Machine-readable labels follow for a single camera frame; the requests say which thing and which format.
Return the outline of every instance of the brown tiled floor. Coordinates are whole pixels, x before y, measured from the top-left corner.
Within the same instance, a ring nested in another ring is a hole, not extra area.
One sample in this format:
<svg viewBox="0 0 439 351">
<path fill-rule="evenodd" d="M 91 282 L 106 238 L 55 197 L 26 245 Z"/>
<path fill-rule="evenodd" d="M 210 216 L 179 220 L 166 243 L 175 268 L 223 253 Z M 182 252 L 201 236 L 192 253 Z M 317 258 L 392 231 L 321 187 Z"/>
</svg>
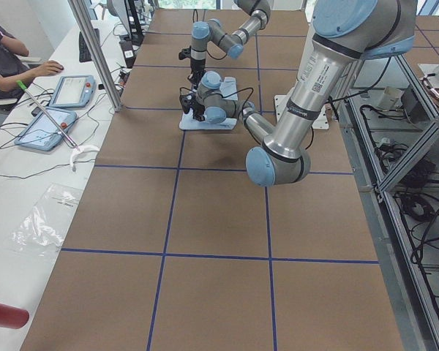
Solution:
<svg viewBox="0 0 439 351">
<path fill-rule="evenodd" d="M 246 18 L 206 14 L 228 28 Z M 191 16 L 160 10 L 151 30 L 190 33 Z M 260 71 L 256 52 L 217 70 L 265 111 L 298 65 L 270 54 L 270 36 L 294 50 L 307 33 L 304 13 L 272 19 Z M 402 350 L 337 122 L 315 131 L 303 181 L 260 188 L 244 171 L 255 142 L 243 126 L 179 129 L 190 69 L 164 56 L 188 36 L 148 38 L 23 350 Z"/>
</svg>

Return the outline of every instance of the white desk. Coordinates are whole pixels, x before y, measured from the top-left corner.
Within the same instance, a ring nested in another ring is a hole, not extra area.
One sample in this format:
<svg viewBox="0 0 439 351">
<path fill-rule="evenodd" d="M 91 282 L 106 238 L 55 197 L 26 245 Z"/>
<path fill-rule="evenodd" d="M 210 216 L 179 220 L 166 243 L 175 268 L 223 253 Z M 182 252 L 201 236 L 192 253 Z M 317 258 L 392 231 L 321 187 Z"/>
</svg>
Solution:
<svg viewBox="0 0 439 351">
<path fill-rule="evenodd" d="M 93 24 L 95 28 L 100 29 L 100 42 L 102 43 L 105 40 L 102 51 L 106 57 L 109 70 L 113 71 L 119 65 L 124 66 L 124 58 L 119 47 L 119 38 L 113 35 L 115 23 L 94 21 Z M 116 28 L 115 33 L 121 34 L 120 26 Z M 37 78 L 35 83 L 43 88 L 55 88 L 60 76 L 79 74 L 93 75 L 96 83 L 101 83 L 92 61 L 85 63 L 78 61 L 78 35 L 79 28 L 75 26 L 50 58 L 60 62 L 64 66 L 64 71 L 54 77 Z M 113 73 L 114 79 L 118 74 L 118 70 Z M 32 86 L 30 91 L 33 94 L 38 94 L 41 92 L 41 89 Z M 83 115 L 102 93 L 104 91 L 96 90 L 87 108 L 77 110 L 77 114 L 79 116 Z M 25 104 L 15 108 L 7 117 L 5 123 L 29 123 L 33 119 L 31 110 L 34 107 L 29 107 L 29 104 Z M 102 145 L 112 115 L 112 105 L 107 96 L 105 96 L 90 113 L 92 118 L 98 120 L 100 126 L 86 144 L 99 147 Z M 84 116 L 71 129 L 70 135 L 77 143 L 82 143 L 94 131 L 96 125 L 95 121 L 92 121 L 88 116 Z M 17 134 L 21 130 L 11 129 L 10 131 Z M 11 135 L 0 131 L 0 146 L 11 139 Z M 70 153 L 71 149 L 64 143 L 46 154 L 18 147 L 8 148 L 0 151 L 0 174 L 27 176 L 54 165 L 68 163 Z M 94 159 L 95 156 L 96 153 L 91 152 L 80 155 L 78 160 Z M 70 166 L 68 166 L 26 180 L 0 177 L 0 303 L 24 308 L 31 315 L 29 322 L 19 330 L 0 328 L 0 351 L 16 351 L 20 349 L 53 268 L 53 263 L 43 260 L 41 257 L 32 258 L 28 255 L 14 253 L 6 249 L 3 244 L 4 241 L 10 237 L 11 232 L 29 214 L 32 206 L 51 184 L 84 189 L 92 168 L 93 163 L 82 163 L 77 164 L 76 172 L 72 172 Z"/>
</svg>

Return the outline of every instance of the blue tablet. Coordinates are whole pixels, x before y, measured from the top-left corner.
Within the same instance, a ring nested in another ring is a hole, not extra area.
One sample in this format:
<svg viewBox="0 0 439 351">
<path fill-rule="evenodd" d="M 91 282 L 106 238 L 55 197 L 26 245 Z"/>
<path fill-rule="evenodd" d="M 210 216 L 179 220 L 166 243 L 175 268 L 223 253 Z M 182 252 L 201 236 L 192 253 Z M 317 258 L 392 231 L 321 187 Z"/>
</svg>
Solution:
<svg viewBox="0 0 439 351">
<path fill-rule="evenodd" d="M 61 110 L 54 107 L 47 107 L 53 119 L 68 132 L 76 121 L 76 113 L 70 110 Z M 24 148 L 33 148 L 41 151 L 50 151 L 61 143 L 63 137 L 59 129 L 41 111 L 32 122 L 15 139 L 15 145 Z"/>
<path fill-rule="evenodd" d="M 49 107 L 81 108 L 85 107 L 94 92 L 92 75 L 68 75 L 60 77 Z"/>
</svg>

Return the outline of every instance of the person's arm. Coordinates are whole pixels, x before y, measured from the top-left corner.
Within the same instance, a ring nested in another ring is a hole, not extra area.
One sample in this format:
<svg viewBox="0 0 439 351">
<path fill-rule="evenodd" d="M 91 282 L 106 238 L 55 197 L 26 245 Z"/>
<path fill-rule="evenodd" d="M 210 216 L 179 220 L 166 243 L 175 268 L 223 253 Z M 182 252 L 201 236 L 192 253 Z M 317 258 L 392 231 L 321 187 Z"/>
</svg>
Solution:
<svg viewBox="0 0 439 351">
<path fill-rule="evenodd" d="M 6 47 L 9 51 L 16 55 L 28 56 L 29 50 L 23 42 L 16 38 L 8 37 L 8 33 L 0 31 L 0 43 Z"/>
<path fill-rule="evenodd" d="M 21 80 L 27 86 L 32 83 L 36 77 L 42 77 L 46 75 L 56 75 L 60 73 L 64 67 L 56 61 L 47 61 L 36 68 L 29 69 L 19 75 L 10 75 L 9 77 L 3 77 L 0 75 L 0 90 L 11 91 L 18 88 L 17 80 Z"/>
</svg>

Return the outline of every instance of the metal post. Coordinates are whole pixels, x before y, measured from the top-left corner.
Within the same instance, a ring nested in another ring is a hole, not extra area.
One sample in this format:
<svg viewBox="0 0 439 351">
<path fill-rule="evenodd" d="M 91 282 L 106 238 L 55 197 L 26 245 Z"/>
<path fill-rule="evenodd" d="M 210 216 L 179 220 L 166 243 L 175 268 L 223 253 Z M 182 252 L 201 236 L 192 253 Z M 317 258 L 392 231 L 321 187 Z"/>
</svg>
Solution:
<svg viewBox="0 0 439 351">
<path fill-rule="evenodd" d="M 116 90 L 112 76 L 110 75 L 108 64 L 102 54 L 96 34 L 94 33 L 86 5 L 83 1 L 79 0 L 68 0 L 68 3 L 72 8 L 78 26 L 80 27 L 81 34 L 88 45 L 89 52 L 91 53 L 94 64 L 96 65 L 97 72 L 101 77 L 102 84 L 104 84 L 105 90 L 108 93 L 110 102 L 112 102 L 114 110 L 119 112 L 122 106 L 120 96 Z"/>
</svg>

